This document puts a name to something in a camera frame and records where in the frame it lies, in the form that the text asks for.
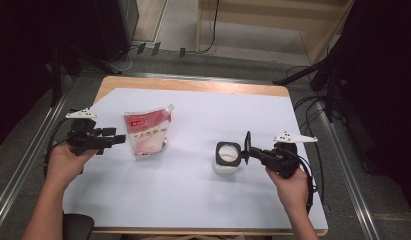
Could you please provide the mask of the black curtain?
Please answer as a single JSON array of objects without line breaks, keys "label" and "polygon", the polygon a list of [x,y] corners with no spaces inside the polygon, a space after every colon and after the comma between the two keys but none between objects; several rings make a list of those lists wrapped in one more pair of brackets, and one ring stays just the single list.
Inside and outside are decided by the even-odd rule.
[{"label": "black curtain", "polygon": [[53,86],[46,65],[80,0],[0,0],[0,145]]},{"label": "black curtain", "polygon": [[411,208],[411,0],[355,0],[336,46],[357,147]]}]

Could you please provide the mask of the person's right hand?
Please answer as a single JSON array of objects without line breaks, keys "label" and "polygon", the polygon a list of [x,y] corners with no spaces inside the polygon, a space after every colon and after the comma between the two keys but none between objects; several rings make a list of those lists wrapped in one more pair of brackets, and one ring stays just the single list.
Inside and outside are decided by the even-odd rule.
[{"label": "person's right hand", "polygon": [[266,172],[277,188],[278,197],[286,213],[289,216],[307,216],[307,175],[297,169],[292,177],[285,179],[268,168]]}]

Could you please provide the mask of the black tripod stand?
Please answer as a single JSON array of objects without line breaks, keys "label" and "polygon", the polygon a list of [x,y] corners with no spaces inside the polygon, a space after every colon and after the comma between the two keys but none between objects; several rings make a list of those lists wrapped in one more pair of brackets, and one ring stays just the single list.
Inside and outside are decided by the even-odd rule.
[{"label": "black tripod stand", "polygon": [[340,75],[339,56],[340,54],[337,51],[332,50],[323,60],[285,79],[273,80],[272,83],[276,86],[286,86],[302,77],[315,73],[310,87],[313,91],[320,91],[324,86],[327,86],[324,112],[329,122],[332,122],[334,118],[335,88]]}]

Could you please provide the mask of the wooden shelf frame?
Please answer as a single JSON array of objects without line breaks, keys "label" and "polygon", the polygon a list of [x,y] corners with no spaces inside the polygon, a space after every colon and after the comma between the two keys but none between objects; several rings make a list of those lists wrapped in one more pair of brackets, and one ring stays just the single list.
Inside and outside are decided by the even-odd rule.
[{"label": "wooden shelf frame", "polygon": [[339,34],[355,0],[198,0],[196,51],[203,20],[217,11],[224,23],[281,28],[300,32],[311,64],[317,63]]}]

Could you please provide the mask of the black cabinet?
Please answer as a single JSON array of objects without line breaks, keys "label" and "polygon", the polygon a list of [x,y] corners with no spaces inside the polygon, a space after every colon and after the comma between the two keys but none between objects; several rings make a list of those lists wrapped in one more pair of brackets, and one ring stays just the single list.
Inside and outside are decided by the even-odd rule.
[{"label": "black cabinet", "polygon": [[94,0],[99,24],[99,56],[113,61],[130,49],[139,20],[137,0]]}]

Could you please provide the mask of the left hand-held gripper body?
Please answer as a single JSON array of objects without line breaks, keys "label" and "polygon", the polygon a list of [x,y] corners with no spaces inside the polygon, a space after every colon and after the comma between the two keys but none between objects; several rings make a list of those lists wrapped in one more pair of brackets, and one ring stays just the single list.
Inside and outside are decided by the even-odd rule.
[{"label": "left hand-held gripper body", "polygon": [[[74,131],[70,126],[66,142],[72,147],[77,156],[80,156],[86,150],[97,150],[98,155],[102,155],[105,148],[111,147],[111,139],[101,135],[101,128],[95,128],[95,119],[97,118],[95,113],[90,109],[79,110],[79,112],[82,115],[84,127],[82,130]],[[67,113],[65,119],[71,119],[70,115],[72,113]]]}]

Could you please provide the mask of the red and white pouch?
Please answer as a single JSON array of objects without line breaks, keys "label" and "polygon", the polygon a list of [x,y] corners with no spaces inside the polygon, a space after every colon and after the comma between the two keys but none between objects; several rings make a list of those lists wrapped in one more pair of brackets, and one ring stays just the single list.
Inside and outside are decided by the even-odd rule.
[{"label": "red and white pouch", "polygon": [[172,104],[148,112],[123,114],[127,139],[136,159],[159,154],[167,146],[167,132],[172,122]]}]

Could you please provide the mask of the person's left hand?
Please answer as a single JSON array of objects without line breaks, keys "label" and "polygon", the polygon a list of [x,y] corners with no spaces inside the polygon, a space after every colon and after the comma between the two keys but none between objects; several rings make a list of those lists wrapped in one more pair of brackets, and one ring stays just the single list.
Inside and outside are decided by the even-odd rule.
[{"label": "person's left hand", "polygon": [[97,150],[87,150],[78,156],[68,144],[55,147],[49,155],[45,187],[52,191],[64,192],[96,153]]}]

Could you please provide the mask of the clear jar with black lid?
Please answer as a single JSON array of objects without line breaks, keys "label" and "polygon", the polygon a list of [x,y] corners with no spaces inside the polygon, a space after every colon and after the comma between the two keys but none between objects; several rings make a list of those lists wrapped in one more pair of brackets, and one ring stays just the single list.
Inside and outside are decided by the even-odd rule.
[{"label": "clear jar with black lid", "polygon": [[237,172],[242,161],[248,163],[251,149],[251,133],[247,132],[244,148],[235,142],[218,142],[213,169],[217,174],[230,175]]}]

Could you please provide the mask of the white paper table cover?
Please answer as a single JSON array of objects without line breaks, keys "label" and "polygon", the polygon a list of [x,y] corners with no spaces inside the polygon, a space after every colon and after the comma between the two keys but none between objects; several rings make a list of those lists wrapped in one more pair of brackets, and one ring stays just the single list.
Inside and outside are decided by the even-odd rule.
[{"label": "white paper table cover", "polygon": [[64,209],[91,216],[98,230],[234,230],[282,232],[290,223],[265,168],[256,159],[236,173],[213,170],[221,141],[270,149],[274,137],[295,133],[287,96],[117,88],[92,111],[100,127],[124,130],[125,112],[172,105],[168,145],[134,158],[128,143],[90,159],[67,188]]}]

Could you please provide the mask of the black chair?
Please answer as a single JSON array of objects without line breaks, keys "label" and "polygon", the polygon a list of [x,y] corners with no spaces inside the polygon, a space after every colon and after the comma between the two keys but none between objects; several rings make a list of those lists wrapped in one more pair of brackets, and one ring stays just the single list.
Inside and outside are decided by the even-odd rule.
[{"label": "black chair", "polygon": [[89,240],[94,228],[94,219],[82,214],[63,216],[64,240]]}]

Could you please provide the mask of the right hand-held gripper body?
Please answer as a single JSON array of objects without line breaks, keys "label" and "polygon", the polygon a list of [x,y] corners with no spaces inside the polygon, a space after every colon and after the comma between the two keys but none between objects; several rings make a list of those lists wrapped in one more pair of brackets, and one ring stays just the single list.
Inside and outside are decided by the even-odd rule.
[{"label": "right hand-held gripper body", "polygon": [[289,132],[276,136],[273,149],[264,151],[268,155],[266,167],[285,179],[292,177],[298,168],[302,168],[309,174],[306,167],[307,161],[297,153],[297,143],[315,143],[317,141],[316,137]]}]

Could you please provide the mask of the metal floor rail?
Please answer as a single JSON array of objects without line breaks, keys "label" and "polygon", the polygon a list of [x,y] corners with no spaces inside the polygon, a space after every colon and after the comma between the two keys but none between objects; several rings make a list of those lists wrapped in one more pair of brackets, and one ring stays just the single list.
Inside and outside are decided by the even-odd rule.
[{"label": "metal floor rail", "polygon": [[322,125],[333,147],[334,158],[338,162],[345,187],[348,191],[351,203],[354,207],[355,215],[360,223],[362,232],[366,240],[380,240],[378,230],[374,224],[372,214],[367,206],[360,187],[355,179],[353,171],[349,165],[348,157],[341,145],[340,139],[335,130],[335,125],[327,117],[321,117]]},{"label": "metal floor rail", "polygon": [[0,145],[0,228],[22,182],[20,174],[27,172],[34,151],[56,116],[51,99],[50,92],[42,96]]},{"label": "metal floor rail", "polygon": [[210,81],[210,82],[226,82],[226,83],[239,83],[239,84],[254,84],[254,85],[273,85],[271,80],[250,80],[250,79],[235,79],[226,77],[209,77],[209,76],[188,76],[188,75],[174,75],[174,74],[160,74],[160,73],[141,73],[134,72],[122,75],[111,75],[107,73],[82,73],[82,77],[99,77],[100,79],[106,76],[111,77],[138,77],[138,78],[159,78],[159,79],[178,79],[178,80],[193,80],[193,81]]}]

